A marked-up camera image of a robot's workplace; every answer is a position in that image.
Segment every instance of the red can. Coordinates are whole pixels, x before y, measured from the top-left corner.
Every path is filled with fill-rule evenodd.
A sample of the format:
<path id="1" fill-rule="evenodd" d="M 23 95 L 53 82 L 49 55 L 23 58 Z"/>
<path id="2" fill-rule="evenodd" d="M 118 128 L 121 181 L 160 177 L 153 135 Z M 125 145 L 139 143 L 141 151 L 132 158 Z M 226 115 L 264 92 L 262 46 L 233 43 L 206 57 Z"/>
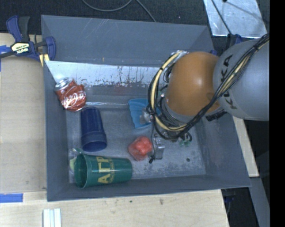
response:
<path id="1" fill-rule="evenodd" d="M 62 106 L 72 112 L 78 111 L 86 104 L 84 86 L 76 84 L 74 79 L 64 78 L 55 85 L 55 93 Z"/>

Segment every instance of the soda can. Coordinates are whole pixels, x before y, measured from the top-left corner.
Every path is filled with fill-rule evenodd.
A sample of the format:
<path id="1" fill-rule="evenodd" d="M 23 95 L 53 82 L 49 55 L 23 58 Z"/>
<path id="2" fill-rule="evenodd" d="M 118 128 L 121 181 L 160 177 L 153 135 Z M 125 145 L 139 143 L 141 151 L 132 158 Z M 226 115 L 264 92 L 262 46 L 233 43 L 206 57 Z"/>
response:
<path id="1" fill-rule="evenodd" d="M 72 112 L 79 111 L 86 104 L 86 92 L 84 86 L 78 85 L 74 79 L 64 78 L 54 88 L 62 106 Z"/>

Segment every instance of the yellow cable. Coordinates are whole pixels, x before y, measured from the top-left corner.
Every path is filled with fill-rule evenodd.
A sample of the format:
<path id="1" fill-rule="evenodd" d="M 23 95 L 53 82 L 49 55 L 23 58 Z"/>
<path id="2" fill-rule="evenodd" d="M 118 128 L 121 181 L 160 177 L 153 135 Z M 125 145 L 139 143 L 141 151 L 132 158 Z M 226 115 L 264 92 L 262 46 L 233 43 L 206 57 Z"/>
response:
<path id="1" fill-rule="evenodd" d="M 153 83 L 153 86 L 151 88 L 151 109 L 154 111 L 154 96 L 155 96 L 155 91 L 156 91 L 156 86 L 157 86 L 157 83 L 159 81 L 159 78 L 160 78 L 160 75 L 162 74 L 162 72 L 165 70 L 165 68 L 176 58 L 180 55 L 180 53 L 182 53 L 183 51 L 180 51 L 180 52 L 177 52 L 175 53 L 174 55 L 172 55 L 163 65 L 162 67 L 158 70 L 158 72 L 156 73 L 155 75 L 155 78 L 154 78 L 154 83 Z M 184 125 L 181 125 L 179 127 L 167 127 L 164 123 L 161 122 L 161 120 L 157 117 L 157 115 L 154 115 L 155 116 L 155 121 L 156 123 L 164 128 L 165 130 L 168 130 L 168 131 L 179 131 L 179 130 L 182 130 L 186 127 L 187 124 L 184 124 Z"/>

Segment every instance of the black cable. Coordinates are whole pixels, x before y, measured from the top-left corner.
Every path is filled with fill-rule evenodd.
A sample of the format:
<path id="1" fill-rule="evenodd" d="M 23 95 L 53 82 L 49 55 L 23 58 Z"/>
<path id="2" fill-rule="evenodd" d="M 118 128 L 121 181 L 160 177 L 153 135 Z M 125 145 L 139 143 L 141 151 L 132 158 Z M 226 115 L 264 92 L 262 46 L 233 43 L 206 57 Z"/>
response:
<path id="1" fill-rule="evenodd" d="M 132 2 L 132 0 L 129 0 L 126 4 L 124 4 L 123 6 L 116 8 L 116 9 L 99 9 L 96 7 L 91 6 L 90 4 L 88 4 L 85 0 L 82 0 L 89 8 L 94 9 L 96 11 L 100 11 L 100 12 L 115 12 L 115 11 L 119 11 L 123 8 L 125 8 L 126 6 L 129 5 L 130 2 Z M 138 2 L 138 4 L 148 13 L 148 15 L 152 18 L 152 20 L 154 22 L 156 22 L 155 18 L 152 16 L 152 14 L 149 12 L 149 10 L 139 1 L 139 0 L 135 0 Z"/>

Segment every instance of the green plastic cup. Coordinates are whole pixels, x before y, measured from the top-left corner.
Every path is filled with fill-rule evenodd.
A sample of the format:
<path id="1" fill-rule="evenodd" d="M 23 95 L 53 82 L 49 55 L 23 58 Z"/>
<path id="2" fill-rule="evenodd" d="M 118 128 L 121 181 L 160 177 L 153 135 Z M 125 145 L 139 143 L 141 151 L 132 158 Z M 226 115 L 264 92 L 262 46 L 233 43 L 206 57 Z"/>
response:
<path id="1" fill-rule="evenodd" d="M 74 164 L 75 184 L 80 188 L 127 182 L 132 164 L 126 158 L 109 158 L 79 154 Z"/>

